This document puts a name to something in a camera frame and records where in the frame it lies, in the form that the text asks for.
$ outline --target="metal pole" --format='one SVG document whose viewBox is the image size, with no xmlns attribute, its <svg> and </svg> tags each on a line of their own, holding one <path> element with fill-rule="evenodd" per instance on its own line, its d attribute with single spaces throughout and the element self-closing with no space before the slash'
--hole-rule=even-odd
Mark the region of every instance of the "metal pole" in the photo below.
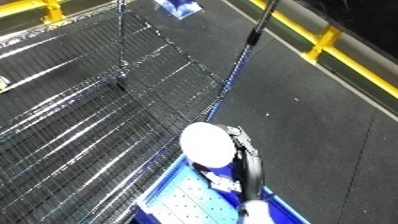
<svg viewBox="0 0 398 224">
<path fill-rule="evenodd" d="M 225 99 L 229 90 L 231 90 L 235 79 L 240 74 L 240 72 L 242 71 L 242 68 L 248 61 L 253 48 L 258 43 L 258 40 L 260 39 L 264 28 L 266 27 L 269 20 L 271 19 L 272 13 L 275 11 L 275 8 L 278 6 L 279 1 L 280 0 L 270 0 L 269 4 L 264 9 L 260 20 L 257 22 L 256 26 L 253 28 L 249 37 L 247 38 L 246 45 L 243 48 L 242 52 L 240 53 L 238 60 L 235 62 L 235 65 L 234 65 L 229 77 L 227 78 L 223 89 L 221 90 L 221 92 L 219 94 L 219 100 L 215 103 L 215 105 L 213 106 L 213 108 L 211 109 L 209 114 L 207 115 L 207 117 L 206 117 L 207 122 L 210 121 L 211 119 L 213 119 L 215 113 L 217 112 L 218 108 L 220 107 L 220 104 Z"/>
<path fill-rule="evenodd" d="M 118 29 L 119 29 L 119 74 L 118 81 L 122 88 L 126 88 L 127 85 L 127 61 L 125 58 L 125 49 L 126 49 L 126 21 L 125 21 L 125 13 L 127 11 L 127 3 L 126 0 L 117 0 L 117 13 L 118 13 Z"/>
</svg>

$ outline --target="metal wire grid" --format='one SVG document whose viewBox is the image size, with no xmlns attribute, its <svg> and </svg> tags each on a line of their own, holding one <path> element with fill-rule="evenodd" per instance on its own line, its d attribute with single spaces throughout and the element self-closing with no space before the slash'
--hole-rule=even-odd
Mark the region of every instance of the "metal wire grid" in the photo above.
<svg viewBox="0 0 398 224">
<path fill-rule="evenodd" d="M 125 16 L 124 81 L 112 12 L 0 50 L 14 83 L 0 95 L 1 223 L 128 220 L 178 155 L 172 139 L 215 101 L 214 75 Z"/>
</svg>

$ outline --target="yellow railing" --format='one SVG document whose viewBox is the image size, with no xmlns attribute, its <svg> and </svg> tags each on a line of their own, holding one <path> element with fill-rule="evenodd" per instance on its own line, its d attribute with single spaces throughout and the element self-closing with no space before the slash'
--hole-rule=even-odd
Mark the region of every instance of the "yellow railing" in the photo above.
<svg viewBox="0 0 398 224">
<path fill-rule="evenodd" d="M 19 0 L 0 5 L 0 18 L 34 9 L 47 8 L 47 15 L 43 18 L 43 22 L 59 22 L 64 18 L 60 2 L 57 0 Z"/>
<path fill-rule="evenodd" d="M 254 5 L 264 9 L 266 7 L 266 3 L 262 0 L 250 0 Z M 371 81 L 379 88 L 383 89 L 393 97 L 398 99 L 398 88 L 391 85 L 384 79 L 380 78 L 377 74 L 373 73 L 369 69 L 365 68 L 363 65 L 357 63 L 355 60 L 341 52 L 340 50 L 334 47 L 334 42 L 340 37 L 341 31 L 332 25 L 328 25 L 325 27 L 325 30 L 322 34 L 313 34 L 304 27 L 299 24 L 293 22 L 289 18 L 287 18 L 282 13 L 275 11 L 273 13 L 273 17 L 285 24 L 287 27 L 300 34 L 302 37 L 310 41 L 314 46 L 312 50 L 304 53 L 302 56 L 308 60 L 310 63 L 316 63 L 318 56 L 323 52 L 327 52 L 333 57 L 335 57 L 340 62 L 347 65 L 349 68 L 356 71 L 358 74 L 362 75 L 367 80 Z"/>
</svg>

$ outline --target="white ball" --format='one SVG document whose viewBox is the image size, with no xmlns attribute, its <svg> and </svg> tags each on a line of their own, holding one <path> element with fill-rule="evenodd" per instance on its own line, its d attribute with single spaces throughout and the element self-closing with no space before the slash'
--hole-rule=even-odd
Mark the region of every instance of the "white ball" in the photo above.
<svg viewBox="0 0 398 224">
<path fill-rule="evenodd" d="M 180 146 L 188 159 L 209 168 L 228 165 L 236 152 L 227 132 L 205 122 L 188 125 L 181 134 Z"/>
</svg>

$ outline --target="blue plastic tray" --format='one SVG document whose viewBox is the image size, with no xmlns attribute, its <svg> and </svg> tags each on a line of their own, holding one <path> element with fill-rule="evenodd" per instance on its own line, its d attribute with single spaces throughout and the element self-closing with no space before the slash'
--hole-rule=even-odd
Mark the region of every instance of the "blue plastic tray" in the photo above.
<svg viewBox="0 0 398 224">
<path fill-rule="evenodd" d="M 273 192 L 264 187 L 264 197 Z M 137 201 L 142 224 L 236 223 L 235 195 L 219 194 L 180 156 Z M 275 223 L 309 223 L 278 196 L 268 201 Z"/>
</svg>

